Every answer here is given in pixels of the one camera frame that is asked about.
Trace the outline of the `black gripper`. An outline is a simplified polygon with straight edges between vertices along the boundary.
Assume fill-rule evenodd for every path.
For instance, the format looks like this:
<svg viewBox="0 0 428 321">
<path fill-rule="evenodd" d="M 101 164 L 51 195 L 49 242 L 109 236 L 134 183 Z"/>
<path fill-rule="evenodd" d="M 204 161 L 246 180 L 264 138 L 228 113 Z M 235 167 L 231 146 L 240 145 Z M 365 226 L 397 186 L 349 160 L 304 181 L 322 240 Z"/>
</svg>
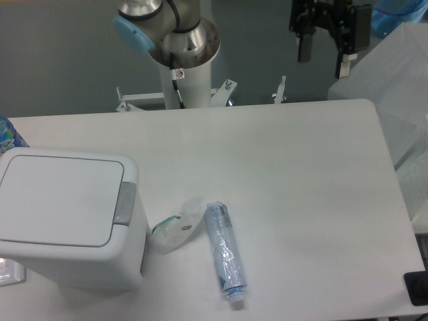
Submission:
<svg viewBox="0 0 428 321">
<path fill-rule="evenodd" d="M 352 1 L 292 1 L 289 30 L 298 43 L 298 62 L 312 58 L 316 30 L 326 30 L 334 40 L 338 56 L 335 77 L 348 77 L 360 50 L 370 45 L 372 5 Z"/>
</svg>

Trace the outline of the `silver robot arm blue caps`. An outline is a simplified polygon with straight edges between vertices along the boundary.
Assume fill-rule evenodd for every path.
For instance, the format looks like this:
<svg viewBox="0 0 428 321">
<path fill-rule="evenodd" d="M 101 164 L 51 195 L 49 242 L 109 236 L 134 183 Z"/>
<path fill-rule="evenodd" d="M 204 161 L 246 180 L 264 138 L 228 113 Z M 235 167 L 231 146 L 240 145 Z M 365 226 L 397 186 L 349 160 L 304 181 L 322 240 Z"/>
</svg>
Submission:
<svg viewBox="0 0 428 321">
<path fill-rule="evenodd" d="M 369 47 L 371 16 L 369 3 L 292 1 L 289 30 L 296 36 L 298 62 L 310 61 L 312 37 L 323 29 L 338 52 L 335 76 L 347 77 L 358 53 Z M 170 69 L 200 66 L 219 49 L 199 1 L 119 1 L 113 26 L 129 47 L 150 52 Z"/>
</svg>

